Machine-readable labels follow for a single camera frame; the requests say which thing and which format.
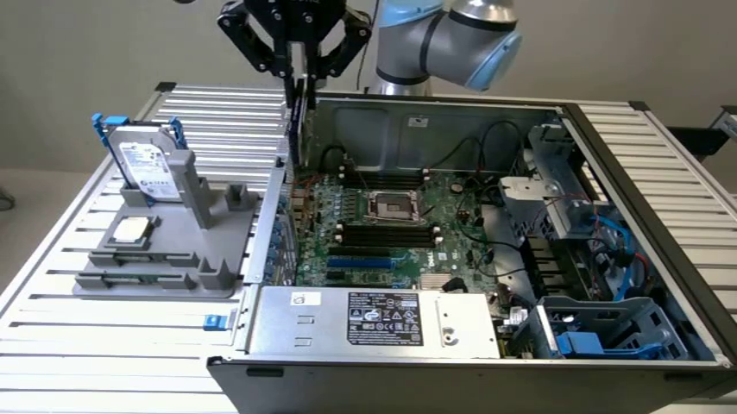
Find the cable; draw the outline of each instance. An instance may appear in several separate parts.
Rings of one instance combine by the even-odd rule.
[[[343,147],[341,145],[339,144],[331,144],[328,145],[321,153],[320,153],[320,162],[317,163],[317,172],[319,173],[324,173],[324,157],[327,157],[327,154],[329,151],[332,151],[333,149],[339,149],[340,152],[343,153],[343,155],[345,155],[347,151],[345,151],[345,147]]]
[[[588,237],[587,239],[580,239],[582,242],[599,242],[605,248],[607,248],[607,251],[613,252],[615,249],[607,245],[607,241],[603,240],[601,237]]]
[[[443,162],[446,162],[450,159],[450,157],[452,157],[455,155],[455,153],[458,152],[458,149],[460,149],[464,142],[468,141],[468,140],[474,140],[475,144],[480,147],[482,144],[479,143],[479,140],[476,140],[472,136],[467,136],[463,140],[460,140],[458,145],[455,145],[455,147],[450,150],[448,154],[444,157],[442,157],[442,159],[438,162],[432,162],[427,168],[432,169],[436,166],[439,166]]]
[[[625,252],[630,251],[630,232],[627,229],[621,227],[617,223],[614,223],[611,220],[609,220],[606,217],[602,217],[599,215],[595,215],[595,218],[599,223],[602,223],[605,226],[607,226],[611,230],[618,231],[622,233],[623,238],[623,250]],[[614,301],[619,302],[623,299],[623,295],[626,294],[626,291],[630,288],[630,281],[633,279],[633,266],[626,267],[626,270],[623,271],[623,278],[622,278],[622,284],[619,285],[619,289],[617,290],[617,294],[614,296]]]
[[[488,132],[491,132],[491,130],[498,126],[498,125],[508,125],[510,127],[514,128],[515,132],[516,132],[516,140],[519,141],[519,151],[518,153],[520,153],[523,150],[524,150],[524,140],[523,140],[523,134],[522,134],[522,131],[519,130],[519,126],[508,121],[507,119],[502,119],[500,121],[495,121],[491,123],[491,125],[486,128],[486,131],[483,131],[483,135],[482,135],[482,138],[479,140],[479,147],[480,147],[480,150],[479,150],[479,161],[478,161],[478,164],[479,166],[482,165],[482,159],[483,159],[483,164],[486,164],[486,154],[484,154],[484,150],[486,148],[483,147],[483,144],[486,143],[486,138],[488,137]],[[511,175],[511,172],[512,170],[515,169],[515,163],[516,163],[516,160],[511,163],[511,167],[508,168],[508,175]]]
[[[487,185],[483,189],[482,189],[482,193],[484,191],[487,191],[494,185]],[[471,194],[472,191],[466,191],[466,193],[463,194],[463,196],[460,197],[460,201],[458,202],[458,206],[456,206],[456,213],[455,213],[455,217],[458,217],[458,212],[460,211],[460,207],[463,206],[463,203],[468,197],[468,194]],[[460,230],[460,234],[464,235],[464,237],[471,240],[472,242],[479,242],[479,243],[483,243],[486,245],[490,245],[490,244],[495,244],[495,245],[499,245],[499,246],[507,246],[508,248],[512,248],[516,252],[519,251],[519,247],[515,246],[514,244],[511,243],[507,243],[504,241],[487,241],[487,240],[482,240],[479,239],[478,237],[472,237],[471,235],[468,235],[463,229],[463,224],[462,223],[456,223],[458,224],[458,230]]]
[[[483,256],[475,261],[475,271],[478,273],[480,273],[483,276],[486,276],[487,278],[503,278],[504,276],[508,276],[510,274],[514,274],[514,273],[518,273],[518,272],[523,272],[524,269],[523,267],[520,267],[519,269],[515,269],[515,270],[510,270],[508,272],[504,272],[504,273],[500,273],[500,274],[490,274],[490,273],[486,273],[482,271],[482,259],[483,259]]]
[[[371,19],[371,31],[376,25],[376,17],[379,16],[379,1],[375,0],[372,4],[372,19]],[[364,51],[360,54],[360,63],[358,64],[358,74],[356,74],[356,91],[360,91],[360,73],[364,71],[364,62],[366,62],[366,53],[368,52],[368,44],[364,46]]]

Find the blue latch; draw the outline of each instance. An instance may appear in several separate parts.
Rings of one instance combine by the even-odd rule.
[[[102,123],[105,125],[113,125],[115,127],[120,127],[121,125],[125,125],[129,122],[129,119],[125,115],[109,115]]]
[[[181,121],[172,116],[169,119],[169,125],[173,128],[173,141],[176,142],[176,149],[188,149],[187,139],[184,138],[184,129],[181,128]]]
[[[658,360],[663,350],[661,343],[651,343],[634,349],[603,349],[599,336],[592,332],[564,332],[555,339],[558,350],[564,358]]]
[[[228,330],[228,317],[223,315],[207,315],[203,323],[203,330],[208,332]]]

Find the power supply label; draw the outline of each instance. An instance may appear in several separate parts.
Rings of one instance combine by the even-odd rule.
[[[349,292],[347,341],[351,345],[420,347],[423,323],[416,293]]]

